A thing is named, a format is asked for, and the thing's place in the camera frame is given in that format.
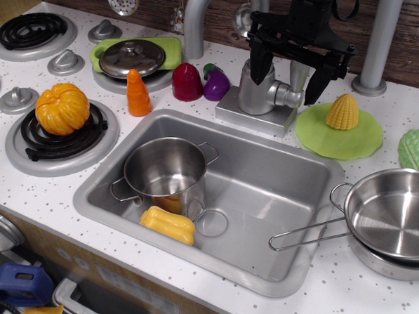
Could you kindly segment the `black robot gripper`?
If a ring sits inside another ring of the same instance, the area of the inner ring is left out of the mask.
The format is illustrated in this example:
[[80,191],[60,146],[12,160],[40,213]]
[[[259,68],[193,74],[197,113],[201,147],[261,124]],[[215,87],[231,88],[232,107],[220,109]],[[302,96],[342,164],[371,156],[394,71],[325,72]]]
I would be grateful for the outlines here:
[[296,60],[315,69],[305,91],[304,105],[313,105],[331,80],[346,76],[357,50],[330,27],[331,18],[342,18],[338,0],[292,0],[286,15],[254,11],[248,32],[251,78],[262,84],[272,66],[273,55]]

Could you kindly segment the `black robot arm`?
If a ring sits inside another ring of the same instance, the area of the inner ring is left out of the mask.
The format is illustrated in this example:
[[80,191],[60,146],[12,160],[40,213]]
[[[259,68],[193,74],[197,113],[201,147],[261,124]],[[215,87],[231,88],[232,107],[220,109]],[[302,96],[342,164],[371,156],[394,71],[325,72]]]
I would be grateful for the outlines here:
[[354,5],[346,17],[338,13],[338,0],[292,0],[286,15],[253,11],[247,35],[254,84],[262,84],[273,55],[281,55],[314,68],[305,92],[305,104],[313,105],[330,81],[345,78],[351,58],[357,54],[355,46],[330,27],[332,16],[350,21],[359,11],[359,0]]

